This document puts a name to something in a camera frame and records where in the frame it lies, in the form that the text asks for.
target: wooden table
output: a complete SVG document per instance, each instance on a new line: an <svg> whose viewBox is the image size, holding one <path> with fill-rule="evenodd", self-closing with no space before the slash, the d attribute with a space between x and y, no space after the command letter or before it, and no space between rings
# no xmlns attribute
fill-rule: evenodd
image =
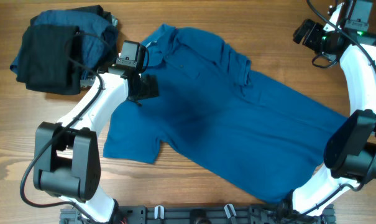
<svg viewBox="0 0 376 224"><path fill-rule="evenodd" d="M25 89L9 65L18 53L31 17L48 9L88 6L83 3L48 3L45 0L0 1L0 223L58 223L60 208L32 208L19 197L19 183L33 158L34 135L42 121L56 122L85 93L59 96ZM326 13L333 2L315 1ZM296 89L326 106L349 114L344 74L339 66L328 70L311 65L313 52L292 41L306 18L319 21L304 1L123 1L103 2L121 23L123 40L141 41L162 23L197 27L220 35L252 61L252 69ZM370 20L376 32L376 3ZM102 154L108 126L99 136ZM248 205L259 202L222 178L203 169L163 144L155 165L101 158L101 185L121 205ZM27 196L35 202L57 201L35 190L29 176ZM376 223L376 180L359 193L348 192L335 201L337 220Z"/></svg>

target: folded blue shirt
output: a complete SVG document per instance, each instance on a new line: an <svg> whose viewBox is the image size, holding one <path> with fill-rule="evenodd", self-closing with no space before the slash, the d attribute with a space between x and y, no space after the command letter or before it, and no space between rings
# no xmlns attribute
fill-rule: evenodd
<svg viewBox="0 0 376 224"><path fill-rule="evenodd" d="M266 202L305 184L346 120L250 69L222 38L162 25L143 41L160 96L126 101L111 117L104 157L153 163L174 150Z"/></svg>
<svg viewBox="0 0 376 224"><path fill-rule="evenodd" d="M80 32L95 34L102 37L111 47L116 45L119 31L106 19L90 12L49 10L42 12L34 21L34 26L51 24L55 26L78 26ZM91 36L83 36L81 56L83 63L94 68L98 61L111 49L100 40ZM18 56L12 62L10 69L17 74ZM85 79L89 71L84 71L81 78Z"/></svg>

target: folded clothing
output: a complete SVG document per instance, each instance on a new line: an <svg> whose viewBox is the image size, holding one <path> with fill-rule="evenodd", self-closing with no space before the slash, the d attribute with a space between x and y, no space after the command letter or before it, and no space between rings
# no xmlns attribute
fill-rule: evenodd
<svg viewBox="0 0 376 224"><path fill-rule="evenodd" d="M104 157L153 163L160 142L266 202L301 187L346 120L264 74L222 38L163 25L145 41L160 96L113 112Z"/></svg>
<svg viewBox="0 0 376 224"><path fill-rule="evenodd" d="M82 63L96 70L104 61L114 58L113 51L116 51L116 42L119 31L111 23L112 17L108 12L103 12L100 6L83 7L74 10L49 10L42 12L31 20L32 26L55 25L55 26L77 26L80 32L95 34L103 38L111 47L109 49L100 40L91 36L83 36L81 47ZM21 52L12 62L10 69L19 75L19 57ZM89 72L83 71L81 79L86 79Z"/></svg>
<svg viewBox="0 0 376 224"><path fill-rule="evenodd" d="M30 26L22 37L17 81L28 90L75 95L80 93L81 70L67 56L78 60L80 38L71 39L77 26Z"/></svg>

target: black folded shirt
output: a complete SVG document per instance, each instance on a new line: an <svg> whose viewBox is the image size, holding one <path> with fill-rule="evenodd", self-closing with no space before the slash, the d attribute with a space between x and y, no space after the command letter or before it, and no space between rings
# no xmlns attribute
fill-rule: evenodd
<svg viewBox="0 0 376 224"><path fill-rule="evenodd" d="M39 25L27 28L18 58L17 81L28 90L75 95L80 93L81 69L66 55L79 60L81 39L67 40L79 31L77 26Z"/></svg>

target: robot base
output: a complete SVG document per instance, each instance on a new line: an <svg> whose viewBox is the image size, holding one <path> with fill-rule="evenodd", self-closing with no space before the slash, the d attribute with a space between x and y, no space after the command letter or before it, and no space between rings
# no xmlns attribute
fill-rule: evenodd
<svg viewBox="0 0 376 224"><path fill-rule="evenodd" d="M126 224L278 224L274 212L258 204L248 207L235 207L236 215L228 218L224 207L167 207L164 219L155 219L155 208L145 206L120 206L119 210L126 218ZM85 224L75 209L61 209L59 224ZM320 217L310 217L307 221L295 221L291 224L336 224L334 206L329 205Z"/></svg>

